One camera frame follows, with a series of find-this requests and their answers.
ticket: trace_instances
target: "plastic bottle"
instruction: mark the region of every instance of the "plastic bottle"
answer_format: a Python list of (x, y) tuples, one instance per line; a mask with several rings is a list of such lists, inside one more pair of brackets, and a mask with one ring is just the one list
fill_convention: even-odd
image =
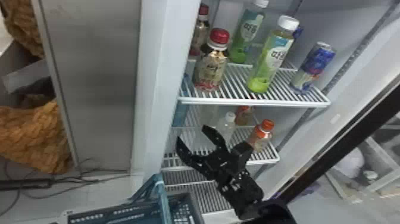
[(251, 115), (253, 114), (254, 108), (250, 106), (238, 106), (236, 110), (236, 125), (247, 125)]
[(200, 91), (218, 90), (228, 61), (228, 31), (213, 28), (207, 43), (201, 45), (201, 53), (193, 71), (193, 84)]
[(215, 128), (225, 139), (225, 143), (230, 142), (230, 138), (235, 132), (235, 117), (236, 115), (232, 112), (228, 112), (222, 117)]
[(264, 9), (268, 0), (254, 0), (246, 6), (239, 26), (236, 29), (232, 45), (229, 49), (229, 59), (235, 63), (244, 63), (251, 41), (257, 35), (265, 17)]
[(208, 22), (208, 5), (201, 3), (199, 15), (197, 16), (195, 31), (193, 33), (192, 43), (190, 44), (190, 55), (200, 54), (200, 47), (207, 40), (207, 34), (210, 29)]
[(281, 15), (278, 29), (268, 35), (262, 53), (253, 66), (247, 80), (247, 87), (253, 92), (265, 92), (272, 82), (276, 72), (285, 59), (293, 43), (293, 31), (299, 26), (299, 21), (287, 15)]
[(263, 120), (260, 125), (256, 125), (254, 127), (253, 132), (247, 139), (247, 142), (255, 151), (262, 151), (271, 141), (272, 128), (274, 128), (274, 122), (272, 120)]

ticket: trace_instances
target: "robotic arm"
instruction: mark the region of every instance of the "robotic arm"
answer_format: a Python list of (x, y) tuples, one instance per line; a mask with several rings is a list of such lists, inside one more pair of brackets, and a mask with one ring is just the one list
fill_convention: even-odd
[(216, 146), (212, 153), (194, 155), (180, 137), (177, 137), (176, 152), (186, 165), (218, 183), (218, 191), (234, 208), (239, 219), (296, 223), (283, 202), (263, 201), (263, 190), (245, 168), (253, 151), (251, 145), (243, 141), (229, 152), (224, 138), (215, 129), (205, 125), (202, 132)]

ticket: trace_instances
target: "soda can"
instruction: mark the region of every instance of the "soda can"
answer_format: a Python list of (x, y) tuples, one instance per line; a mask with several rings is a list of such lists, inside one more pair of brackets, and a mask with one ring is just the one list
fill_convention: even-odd
[(329, 44), (317, 42), (290, 81), (290, 87), (297, 93), (307, 93), (311, 84), (320, 77), (335, 54), (335, 49)]

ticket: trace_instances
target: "burlap sack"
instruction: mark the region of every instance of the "burlap sack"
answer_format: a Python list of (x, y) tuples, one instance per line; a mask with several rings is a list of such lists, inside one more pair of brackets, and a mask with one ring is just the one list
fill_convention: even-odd
[(8, 33), (33, 55), (43, 58), (42, 41), (30, 0), (0, 0), (0, 3)]
[(57, 103), (29, 109), (0, 107), (0, 155), (46, 173), (64, 173), (71, 155)]

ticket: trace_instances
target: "black door frame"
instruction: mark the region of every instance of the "black door frame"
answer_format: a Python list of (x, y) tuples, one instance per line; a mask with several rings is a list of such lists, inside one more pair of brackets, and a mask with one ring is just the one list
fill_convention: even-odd
[(400, 75), (385, 87), (322, 149), (325, 152), (308, 170), (296, 179), (279, 198), (289, 203), (331, 167), (349, 154), (400, 111)]

